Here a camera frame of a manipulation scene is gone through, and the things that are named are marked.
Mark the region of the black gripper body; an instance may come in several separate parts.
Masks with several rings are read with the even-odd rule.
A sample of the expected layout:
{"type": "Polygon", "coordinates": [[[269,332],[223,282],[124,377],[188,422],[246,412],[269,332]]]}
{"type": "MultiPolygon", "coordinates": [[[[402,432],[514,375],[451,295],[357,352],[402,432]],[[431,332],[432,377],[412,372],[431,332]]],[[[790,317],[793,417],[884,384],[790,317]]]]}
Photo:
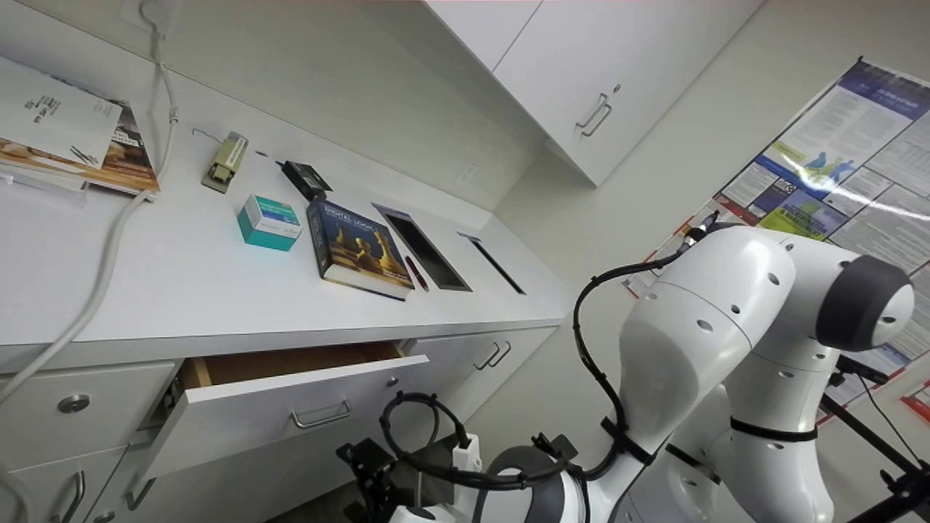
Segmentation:
{"type": "Polygon", "coordinates": [[[378,441],[346,441],[338,446],[338,457],[351,468],[360,490],[360,500],[346,507],[351,523],[390,523],[402,513],[423,516],[412,494],[391,481],[394,460],[378,441]]]}

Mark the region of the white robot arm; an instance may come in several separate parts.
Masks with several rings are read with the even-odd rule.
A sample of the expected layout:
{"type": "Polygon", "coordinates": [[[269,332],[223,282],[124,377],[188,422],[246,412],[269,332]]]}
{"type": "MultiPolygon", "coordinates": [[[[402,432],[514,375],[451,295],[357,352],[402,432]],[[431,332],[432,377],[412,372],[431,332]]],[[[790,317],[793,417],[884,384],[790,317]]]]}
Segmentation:
{"type": "Polygon", "coordinates": [[[448,464],[394,438],[342,444],[360,523],[697,523],[726,487],[753,523],[833,523],[816,409],[845,352],[888,342],[913,278],[874,256],[761,226],[724,226],[660,259],[631,308],[608,390],[608,457],[583,471],[537,435],[480,464],[454,432],[448,464]]]}

